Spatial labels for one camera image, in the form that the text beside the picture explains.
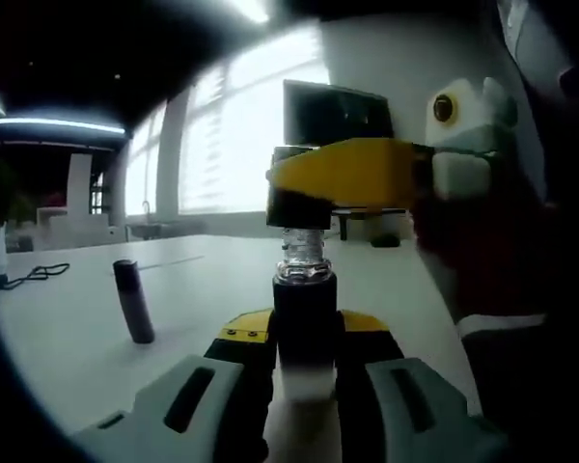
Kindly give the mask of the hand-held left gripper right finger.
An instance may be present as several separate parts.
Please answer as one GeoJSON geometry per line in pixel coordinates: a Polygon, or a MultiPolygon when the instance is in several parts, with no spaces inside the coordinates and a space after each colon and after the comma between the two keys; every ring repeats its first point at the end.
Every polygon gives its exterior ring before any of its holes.
{"type": "Polygon", "coordinates": [[[337,315],[336,398],[344,462],[504,462],[507,437],[455,386],[406,358],[388,327],[363,313],[337,315]]]}

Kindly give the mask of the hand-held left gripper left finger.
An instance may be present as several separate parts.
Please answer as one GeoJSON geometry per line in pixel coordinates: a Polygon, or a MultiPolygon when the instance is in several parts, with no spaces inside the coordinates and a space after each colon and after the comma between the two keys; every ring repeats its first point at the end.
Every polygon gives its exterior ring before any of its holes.
{"type": "Polygon", "coordinates": [[[275,315],[243,313],[117,412],[74,436],[95,462],[263,462],[275,315]]]}

